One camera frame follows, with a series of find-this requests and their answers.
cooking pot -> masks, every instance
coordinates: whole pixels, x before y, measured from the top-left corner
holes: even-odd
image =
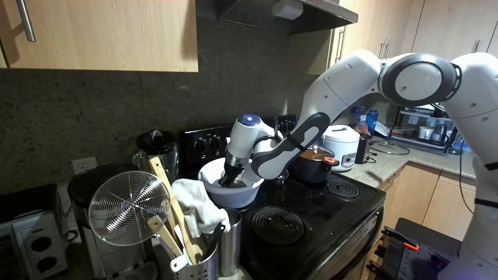
[[[312,145],[293,159],[289,165],[289,173],[297,181],[320,184],[326,181],[329,168],[337,165],[339,162],[332,157],[331,151]]]

power outlet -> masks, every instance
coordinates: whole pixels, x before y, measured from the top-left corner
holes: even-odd
[[[94,157],[74,159],[74,160],[71,160],[71,163],[72,163],[74,174],[85,173],[88,170],[96,168]]]

wooden cabinet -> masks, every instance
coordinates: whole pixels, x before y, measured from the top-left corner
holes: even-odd
[[[496,9],[496,0],[424,0],[412,51],[446,59],[486,51]]]
[[[1,50],[1,47],[0,47],[0,69],[5,69],[5,62],[4,62],[4,59],[2,59],[2,50]]]
[[[197,72],[194,0],[24,0],[27,42],[13,0],[0,0],[10,69]]]
[[[382,226],[395,227],[398,218],[405,218],[455,240],[463,238],[471,213],[461,201],[457,176],[405,165],[384,191]],[[461,193],[471,209],[474,191],[474,181],[461,179]]]
[[[491,42],[488,44],[486,53],[498,58],[498,34],[496,34],[496,31],[493,33],[493,37],[491,37]]]
[[[410,50],[404,37],[413,37],[423,0],[340,0],[357,14],[357,22],[329,30],[290,36],[289,58],[300,73],[320,75],[354,50],[388,58]]]
[[[407,19],[419,13],[419,3],[421,0],[340,0],[359,19],[357,23],[334,31],[331,64],[354,50],[368,50],[377,58],[399,55],[404,37],[415,34],[416,27]]]
[[[398,218],[421,224],[438,179],[438,171],[405,165],[385,190],[384,224],[395,227]]]
[[[461,181],[461,195],[472,210],[475,188],[471,181]],[[465,207],[461,195],[457,176],[440,174],[423,226],[455,240],[463,240],[471,213]]]

white cloth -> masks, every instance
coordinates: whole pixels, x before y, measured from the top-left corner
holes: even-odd
[[[222,223],[223,230],[230,232],[228,213],[211,202],[200,181],[177,179],[172,182],[172,191],[181,207],[197,212],[200,219],[197,226],[202,233],[212,233],[217,223]]]

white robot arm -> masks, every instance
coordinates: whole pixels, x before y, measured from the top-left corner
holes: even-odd
[[[471,53],[452,62],[429,55],[379,61],[368,51],[343,58],[309,86],[298,123],[281,142],[267,139],[273,134],[256,117],[234,121],[219,184],[230,187],[240,171],[239,162],[248,159],[254,174],[275,179],[340,112],[367,93],[381,93],[399,106],[444,106],[475,154],[477,193],[458,260],[449,263],[440,279],[498,279],[498,59],[491,55]]]

